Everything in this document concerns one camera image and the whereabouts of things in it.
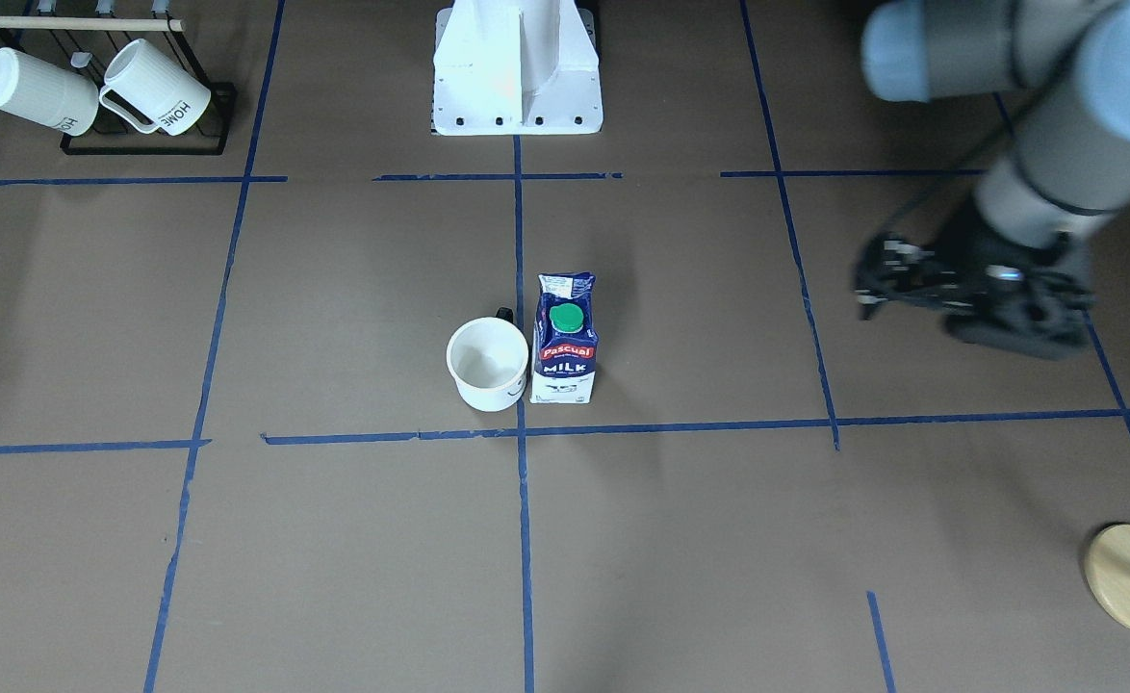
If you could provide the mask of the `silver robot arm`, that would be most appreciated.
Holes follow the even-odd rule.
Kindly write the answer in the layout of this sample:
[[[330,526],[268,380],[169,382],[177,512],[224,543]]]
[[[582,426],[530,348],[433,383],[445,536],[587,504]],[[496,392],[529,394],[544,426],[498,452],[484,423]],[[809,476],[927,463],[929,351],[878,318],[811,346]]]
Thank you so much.
[[[890,301],[993,321],[1086,306],[1086,242],[1130,203],[1130,1],[889,1],[860,57],[889,102],[1033,92],[1010,148],[933,240],[885,225],[869,242],[861,317]]]

